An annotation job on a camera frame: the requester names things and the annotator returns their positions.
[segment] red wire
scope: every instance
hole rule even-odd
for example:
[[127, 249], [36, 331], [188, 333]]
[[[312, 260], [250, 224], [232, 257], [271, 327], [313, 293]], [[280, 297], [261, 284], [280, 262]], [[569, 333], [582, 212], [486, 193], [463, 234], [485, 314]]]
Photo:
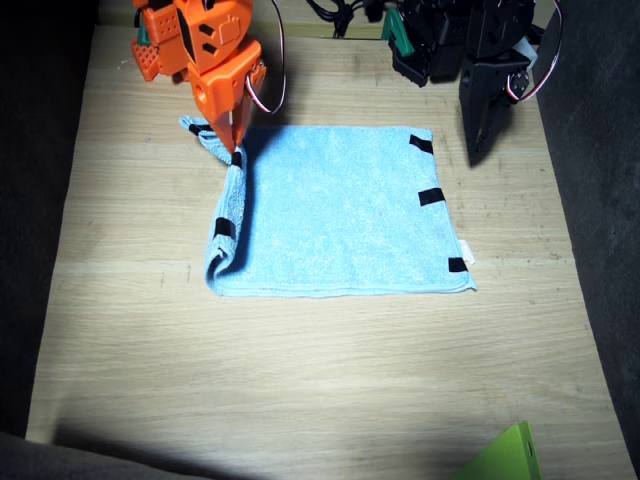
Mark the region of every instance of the red wire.
[[276, 13], [278, 14], [278, 25], [280, 27], [280, 60], [282, 61], [282, 95], [280, 95], [280, 102], [278, 103], [278, 106], [273, 110], [269, 110], [267, 107], [264, 106], [264, 104], [260, 101], [256, 93], [253, 91], [253, 87], [251, 86], [251, 80], [249, 80], [249, 74], [247, 74], [247, 76], [245, 77], [244, 83], [245, 83], [245, 86], [247, 87], [247, 92], [249, 92], [249, 96], [253, 100], [253, 103], [255, 103], [256, 106], [263, 112], [271, 113], [273, 115], [277, 113], [278, 110], [280, 110], [280, 107], [282, 107], [282, 103], [284, 102], [284, 94], [287, 89], [287, 74], [284, 68], [284, 26], [282, 25], [282, 17], [280, 16], [280, 9], [278, 8], [278, 3], [276, 2], [276, 0], [271, 0], [271, 2], [273, 3], [273, 6], [276, 9]]

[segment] dark gray wall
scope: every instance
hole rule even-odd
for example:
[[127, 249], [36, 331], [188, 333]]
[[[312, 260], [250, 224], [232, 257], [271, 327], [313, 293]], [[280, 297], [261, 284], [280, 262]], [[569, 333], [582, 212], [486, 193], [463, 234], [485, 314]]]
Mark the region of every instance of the dark gray wall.
[[96, 6], [0, 13], [0, 431], [14, 435], [27, 428]]
[[[562, 53], [538, 101], [591, 328], [638, 473], [640, 2], [561, 5]], [[557, 25], [552, 19], [536, 78], [550, 63]]]

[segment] green object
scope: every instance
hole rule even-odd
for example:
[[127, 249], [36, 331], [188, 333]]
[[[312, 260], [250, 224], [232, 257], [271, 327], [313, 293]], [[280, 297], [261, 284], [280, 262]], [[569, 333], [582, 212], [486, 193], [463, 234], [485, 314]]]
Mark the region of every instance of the green object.
[[384, 17], [382, 40], [389, 40], [390, 35], [393, 35], [393, 41], [401, 57], [413, 55], [413, 45], [411, 45], [409, 37], [407, 37], [407, 31], [404, 29], [402, 17], [397, 8], [390, 8]]
[[140, 15], [140, 27], [138, 28], [138, 45], [140, 45], [141, 47], [148, 47], [149, 45], [151, 45], [149, 32], [147, 32], [147, 27], [144, 26], [143, 15]]
[[514, 425], [496, 438], [453, 480], [541, 480], [529, 422]]

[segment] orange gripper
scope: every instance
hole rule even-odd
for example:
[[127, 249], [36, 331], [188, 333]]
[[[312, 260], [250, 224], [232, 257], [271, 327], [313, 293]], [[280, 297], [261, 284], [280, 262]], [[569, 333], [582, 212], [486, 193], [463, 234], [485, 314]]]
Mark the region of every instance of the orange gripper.
[[145, 80], [158, 73], [188, 78], [196, 105], [233, 153], [249, 125], [248, 77], [259, 93], [266, 67], [262, 47], [247, 35], [252, 0], [133, 0], [151, 46], [131, 48]]

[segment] wooden table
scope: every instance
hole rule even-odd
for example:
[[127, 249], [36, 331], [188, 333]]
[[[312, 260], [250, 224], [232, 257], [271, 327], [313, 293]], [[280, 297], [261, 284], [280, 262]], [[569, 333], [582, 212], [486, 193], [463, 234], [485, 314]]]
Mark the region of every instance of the wooden table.
[[[277, 0], [287, 36], [326, 37], [333, 35], [333, 24], [321, 20], [306, 0]], [[330, 11], [337, 10], [329, 0], [316, 0], [316, 3]], [[537, 0], [534, 23], [545, 28], [553, 14], [552, 0]], [[102, 25], [129, 27], [133, 25], [135, 9], [131, 0], [102, 0], [98, 10], [98, 20]], [[266, 36], [277, 35], [277, 17], [271, 0], [253, 0], [253, 18], [251, 34], [261, 41]], [[347, 29], [347, 38], [378, 39], [382, 34], [382, 22], [369, 23], [364, 9], [354, 12]]]
[[529, 420], [545, 477], [634, 478], [534, 101], [470, 169], [457, 83], [419, 89], [383, 42], [291, 38], [291, 124], [431, 128], [477, 293], [231, 299], [203, 253], [225, 178], [96, 29], [28, 438], [79, 432], [273, 479], [446, 478]]

